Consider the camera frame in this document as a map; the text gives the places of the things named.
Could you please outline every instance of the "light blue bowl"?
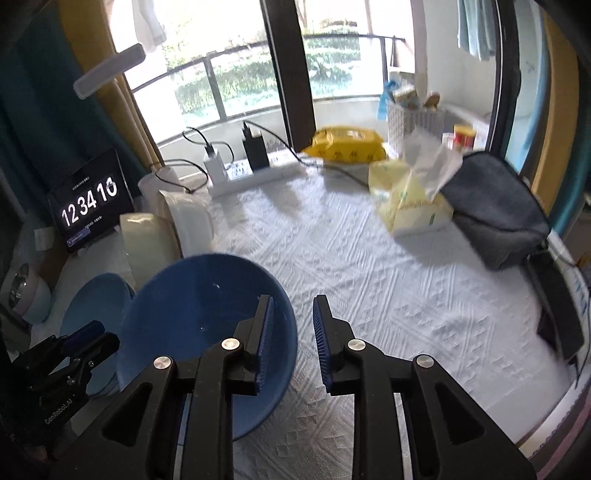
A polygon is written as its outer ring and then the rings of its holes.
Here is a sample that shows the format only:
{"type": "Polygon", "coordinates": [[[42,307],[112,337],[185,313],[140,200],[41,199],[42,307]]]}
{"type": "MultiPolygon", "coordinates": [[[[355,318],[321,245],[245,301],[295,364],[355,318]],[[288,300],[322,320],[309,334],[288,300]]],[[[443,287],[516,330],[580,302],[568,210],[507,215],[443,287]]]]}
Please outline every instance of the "light blue bowl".
{"type": "MultiPolygon", "coordinates": [[[[119,275],[105,273],[93,278],[70,303],[61,324],[60,336],[71,335],[93,320],[101,322],[107,332],[119,335],[119,328],[132,297],[132,290],[119,275]]],[[[117,353],[93,369],[86,387],[89,396],[98,397],[106,391],[117,391],[116,357],[117,353]]],[[[57,369],[68,363],[68,360],[64,360],[57,369]]]]}
{"type": "Polygon", "coordinates": [[[246,435],[271,414],[289,385],[296,364],[297,328],[279,282],[245,258],[228,254],[186,258],[136,294],[119,336],[121,388],[156,357],[188,360],[232,336],[238,322],[254,316],[263,294],[271,295],[275,304],[267,379],[256,397],[233,398],[233,438],[246,435]]]}

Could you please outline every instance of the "curtain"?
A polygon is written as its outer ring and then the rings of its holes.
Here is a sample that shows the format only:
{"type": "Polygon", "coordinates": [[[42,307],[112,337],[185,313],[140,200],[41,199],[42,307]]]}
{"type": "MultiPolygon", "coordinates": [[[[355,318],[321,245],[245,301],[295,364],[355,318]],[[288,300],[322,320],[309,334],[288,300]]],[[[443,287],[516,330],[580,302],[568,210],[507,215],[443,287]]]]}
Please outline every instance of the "curtain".
{"type": "Polygon", "coordinates": [[[50,0],[4,0],[0,15],[0,57],[10,50],[50,0]]]}
{"type": "Polygon", "coordinates": [[[546,214],[552,210],[569,165],[579,112],[577,54],[558,25],[544,13],[550,56],[550,104],[544,142],[531,190],[546,214]]]}
{"type": "Polygon", "coordinates": [[[53,2],[0,59],[0,168],[21,206],[48,223],[47,193],[107,149],[133,196],[160,165],[123,77],[86,100],[74,93],[74,81],[113,53],[110,39],[100,0],[53,2]]]}
{"type": "Polygon", "coordinates": [[[588,176],[591,170],[591,78],[581,63],[579,93],[579,116],[569,165],[550,212],[550,223],[561,236],[567,233],[579,214],[586,183],[587,188],[591,183],[588,176]]]}
{"type": "MultiPolygon", "coordinates": [[[[59,0],[61,24],[83,72],[115,54],[103,0],[59,0]]],[[[144,167],[160,168],[162,157],[123,75],[95,93],[117,130],[144,167]]]]}

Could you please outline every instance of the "white towel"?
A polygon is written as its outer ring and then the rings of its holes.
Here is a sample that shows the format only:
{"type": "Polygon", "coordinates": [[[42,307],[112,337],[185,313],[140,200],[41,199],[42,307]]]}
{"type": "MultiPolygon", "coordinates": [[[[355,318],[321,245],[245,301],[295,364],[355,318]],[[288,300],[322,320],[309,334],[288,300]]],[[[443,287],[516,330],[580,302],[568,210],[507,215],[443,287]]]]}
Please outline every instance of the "white towel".
{"type": "Polygon", "coordinates": [[[152,53],[166,41],[164,27],[158,22],[154,0],[132,0],[135,36],[144,46],[146,53],[152,53]]]}
{"type": "Polygon", "coordinates": [[[490,0],[457,0],[457,44],[480,60],[495,56],[495,17],[490,0]]]}

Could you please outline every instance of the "yellow tissue box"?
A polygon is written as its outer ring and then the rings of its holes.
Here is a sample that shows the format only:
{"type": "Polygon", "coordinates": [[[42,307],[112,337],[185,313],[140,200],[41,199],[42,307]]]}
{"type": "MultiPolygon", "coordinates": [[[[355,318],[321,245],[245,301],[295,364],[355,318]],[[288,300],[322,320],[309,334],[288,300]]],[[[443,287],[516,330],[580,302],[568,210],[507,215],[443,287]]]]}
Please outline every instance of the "yellow tissue box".
{"type": "Polygon", "coordinates": [[[304,153],[337,163],[371,163],[387,158],[384,139],[375,131],[357,127],[318,130],[304,153]]]}
{"type": "Polygon", "coordinates": [[[378,215],[394,236],[436,229],[452,219],[453,209],[443,195],[427,200],[423,187],[401,160],[371,164],[368,180],[378,215]]]}

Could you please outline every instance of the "balcony railing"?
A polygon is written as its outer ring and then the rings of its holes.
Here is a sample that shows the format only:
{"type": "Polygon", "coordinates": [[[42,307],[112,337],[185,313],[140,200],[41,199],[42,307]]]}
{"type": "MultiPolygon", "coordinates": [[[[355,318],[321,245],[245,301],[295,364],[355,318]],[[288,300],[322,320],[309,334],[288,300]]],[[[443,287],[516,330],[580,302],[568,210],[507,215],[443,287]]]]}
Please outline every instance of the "balcony railing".
{"type": "MultiPolygon", "coordinates": [[[[318,39],[337,39],[337,38],[351,38],[351,39],[360,39],[366,38],[369,40],[378,40],[380,46],[380,54],[381,54],[381,70],[382,70],[382,80],[386,82],[388,80],[388,66],[398,67],[398,56],[397,56],[397,42],[402,42],[404,45],[407,45],[406,39],[401,37],[385,37],[383,35],[373,35],[373,34],[355,34],[355,33],[330,33],[330,34],[305,34],[303,35],[304,40],[318,40],[318,39]],[[390,52],[387,51],[386,41],[391,41],[392,46],[390,52]]],[[[223,51],[213,51],[207,53],[205,56],[195,58],[193,60],[188,61],[182,65],[179,65],[175,68],[167,70],[165,73],[158,75],[157,77],[148,80],[147,82],[139,85],[138,87],[134,88],[132,91],[133,93],[137,93],[140,90],[152,85],[153,83],[175,75],[177,73],[183,72],[191,67],[203,65],[205,74],[207,76],[207,81],[209,83],[209,87],[211,89],[211,93],[213,95],[213,100],[215,102],[215,107],[217,109],[217,114],[219,115],[219,120],[214,122],[208,122],[206,125],[201,125],[201,127],[206,127],[210,125],[220,124],[226,122],[228,120],[233,120],[236,118],[240,118],[244,115],[249,115],[252,113],[258,113],[267,111],[270,108],[276,108],[276,106],[266,107],[266,108],[258,108],[258,109],[249,109],[248,111],[240,112],[236,115],[228,115],[226,112],[226,106],[224,105],[224,101],[222,99],[222,94],[220,92],[220,87],[218,84],[218,80],[216,78],[216,73],[214,71],[214,66],[212,64],[212,60],[230,55],[235,54],[244,50],[252,50],[257,47],[266,47],[268,46],[268,42],[259,41],[254,43],[249,43],[245,45],[240,45],[237,47],[226,48],[223,51]]],[[[351,97],[363,97],[363,96],[373,96],[372,95],[339,95],[338,98],[351,98],[351,97]]]]}

